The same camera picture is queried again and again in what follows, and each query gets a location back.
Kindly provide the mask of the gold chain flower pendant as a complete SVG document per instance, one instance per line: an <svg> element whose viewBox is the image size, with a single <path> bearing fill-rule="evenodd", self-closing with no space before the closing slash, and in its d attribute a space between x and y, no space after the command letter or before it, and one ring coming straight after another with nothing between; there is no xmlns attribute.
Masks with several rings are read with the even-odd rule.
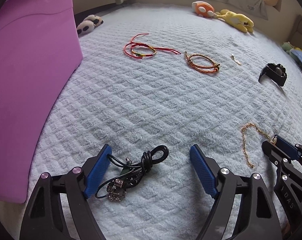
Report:
<svg viewBox="0 0 302 240"><path fill-rule="evenodd" d="M242 151L245 156L246 164L248 165L248 167L253 169L254 164L250 160L247 146L249 145L249 149L252 150L253 146L257 146L257 143L262 142L262 140L266 140L272 145L275 145L277 142L277 136L269 135L263 129L259 128L256 124L251 122L243 125L240 128L240 133L242 137Z"/></svg>

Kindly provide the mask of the black digital wristwatch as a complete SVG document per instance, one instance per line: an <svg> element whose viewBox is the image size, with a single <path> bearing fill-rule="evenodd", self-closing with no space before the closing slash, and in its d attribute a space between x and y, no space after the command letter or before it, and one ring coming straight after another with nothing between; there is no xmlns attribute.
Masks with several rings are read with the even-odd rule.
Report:
<svg viewBox="0 0 302 240"><path fill-rule="evenodd" d="M281 64L268 63L260 72L258 82L266 75L274 81L279 87L283 87L287 80L286 69Z"/></svg>

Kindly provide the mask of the small silver flower charm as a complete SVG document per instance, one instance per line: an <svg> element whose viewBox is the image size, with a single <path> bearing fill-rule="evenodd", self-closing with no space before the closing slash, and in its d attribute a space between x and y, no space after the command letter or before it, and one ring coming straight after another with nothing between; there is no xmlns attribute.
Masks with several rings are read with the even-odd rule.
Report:
<svg viewBox="0 0 302 240"><path fill-rule="evenodd" d="M239 66L242 65L242 63L241 63L240 61L238 61L238 60L235 58L235 56L234 56L233 54L230 56L230 58L231 58L237 65L239 65Z"/></svg>

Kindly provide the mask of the green plush toy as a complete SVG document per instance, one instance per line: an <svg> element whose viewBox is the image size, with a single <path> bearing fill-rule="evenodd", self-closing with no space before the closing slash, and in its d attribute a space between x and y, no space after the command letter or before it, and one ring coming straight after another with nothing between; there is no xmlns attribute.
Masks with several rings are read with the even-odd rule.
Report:
<svg viewBox="0 0 302 240"><path fill-rule="evenodd" d="M292 49L302 51L301 48L293 46L290 42L284 42L281 47L287 54L289 54Z"/></svg>

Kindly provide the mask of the light blue quilted bedspread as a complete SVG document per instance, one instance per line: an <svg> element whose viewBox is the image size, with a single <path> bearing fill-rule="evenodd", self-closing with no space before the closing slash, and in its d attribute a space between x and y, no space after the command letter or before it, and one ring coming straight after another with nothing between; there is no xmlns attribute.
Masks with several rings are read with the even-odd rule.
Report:
<svg viewBox="0 0 302 240"><path fill-rule="evenodd" d="M107 239L197 237L213 200L190 163L193 144L235 174L260 173L269 189L276 169L263 140L247 146L251 169L240 128L251 122L302 144L302 73L258 31L246 35L186 7L134 4L107 14L80 45L83 61L44 126L29 188L41 173L64 174L105 144L134 162L158 145L169 148L122 202L90 199ZM268 63L285 67L283 87L266 75L258 82Z"/></svg>

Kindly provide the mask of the yellow plush toy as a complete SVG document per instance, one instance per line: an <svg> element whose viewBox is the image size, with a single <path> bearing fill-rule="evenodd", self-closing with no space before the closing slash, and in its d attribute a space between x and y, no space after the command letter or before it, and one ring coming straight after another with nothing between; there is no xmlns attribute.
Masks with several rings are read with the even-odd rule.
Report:
<svg viewBox="0 0 302 240"><path fill-rule="evenodd" d="M215 13L215 18L223 20L228 25L243 33L253 33L254 22L243 14L238 14L227 9Z"/></svg>

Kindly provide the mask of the purple plastic bin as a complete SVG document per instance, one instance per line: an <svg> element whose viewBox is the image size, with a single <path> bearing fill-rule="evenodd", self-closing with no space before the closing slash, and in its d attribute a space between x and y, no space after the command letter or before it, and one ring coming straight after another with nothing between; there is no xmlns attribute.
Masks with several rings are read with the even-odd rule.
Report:
<svg viewBox="0 0 302 240"><path fill-rule="evenodd" d="M0 201L25 202L40 133L82 59L72 0L0 9Z"/></svg>

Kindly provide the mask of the panda plush toy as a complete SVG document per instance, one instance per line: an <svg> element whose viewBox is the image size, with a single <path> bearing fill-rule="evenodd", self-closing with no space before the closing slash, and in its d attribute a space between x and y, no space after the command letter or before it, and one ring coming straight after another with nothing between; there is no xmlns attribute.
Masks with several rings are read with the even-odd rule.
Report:
<svg viewBox="0 0 302 240"><path fill-rule="evenodd" d="M94 31L95 28L104 23L103 19L97 15L89 15L77 26L78 36L83 36Z"/></svg>

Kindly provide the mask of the orange white plush toy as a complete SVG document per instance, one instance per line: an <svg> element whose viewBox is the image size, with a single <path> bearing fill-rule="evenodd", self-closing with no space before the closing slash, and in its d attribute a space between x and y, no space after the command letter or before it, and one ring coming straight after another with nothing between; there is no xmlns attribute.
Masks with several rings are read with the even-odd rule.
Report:
<svg viewBox="0 0 302 240"><path fill-rule="evenodd" d="M213 18L215 14L215 9L209 3L204 1L196 1L191 5L193 11L197 16L205 18Z"/></svg>

